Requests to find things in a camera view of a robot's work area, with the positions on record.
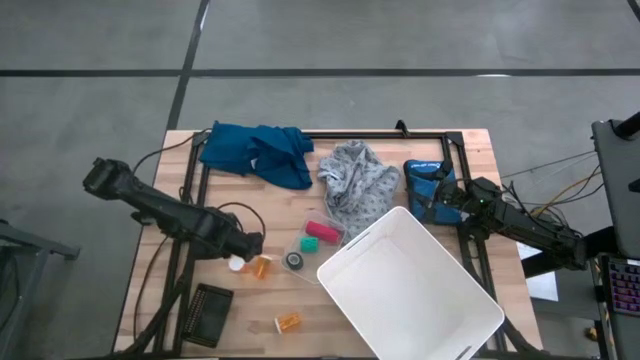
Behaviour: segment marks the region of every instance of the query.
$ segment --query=gray fabric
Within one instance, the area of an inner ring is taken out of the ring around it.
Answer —
[[[391,209],[400,171],[384,166],[364,141],[351,140],[320,160],[318,179],[327,183],[327,210],[347,228],[348,242]]]

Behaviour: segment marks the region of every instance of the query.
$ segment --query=blue object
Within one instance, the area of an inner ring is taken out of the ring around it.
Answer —
[[[418,201],[412,192],[433,199],[433,193],[438,185],[437,181],[425,180],[417,177],[415,174],[427,174],[440,168],[439,161],[421,161],[408,160],[404,164],[404,172],[407,178],[407,188],[409,191],[409,211],[418,220],[425,218],[424,202]],[[443,181],[455,181],[456,174],[453,169]],[[435,218],[434,224],[439,225],[456,225],[462,222],[460,212],[456,209],[444,206],[441,203],[434,204]]]
[[[308,189],[311,176],[304,153],[313,141],[294,127],[248,128],[214,122],[200,161],[234,174],[255,174],[287,189]]]

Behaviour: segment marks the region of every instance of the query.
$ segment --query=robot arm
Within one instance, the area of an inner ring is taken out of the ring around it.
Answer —
[[[97,158],[82,184],[94,196],[122,200],[136,208],[131,217],[143,225],[152,218],[164,234],[174,239],[208,245],[202,258],[228,258],[233,254],[249,262],[262,253],[262,235],[240,231],[233,214],[180,202],[140,181],[122,161]]]

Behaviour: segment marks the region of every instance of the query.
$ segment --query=red object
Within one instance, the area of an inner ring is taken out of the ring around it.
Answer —
[[[332,227],[318,224],[315,221],[307,222],[306,233],[310,236],[315,236],[320,240],[324,240],[328,243],[338,245],[340,241],[340,232]]]

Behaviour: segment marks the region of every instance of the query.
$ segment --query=blue towel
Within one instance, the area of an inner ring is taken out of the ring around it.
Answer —
[[[248,128],[216,121],[200,161],[214,169],[255,174],[274,185],[301,190],[311,187],[304,153],[312,151],[311,138],[298,128]]]

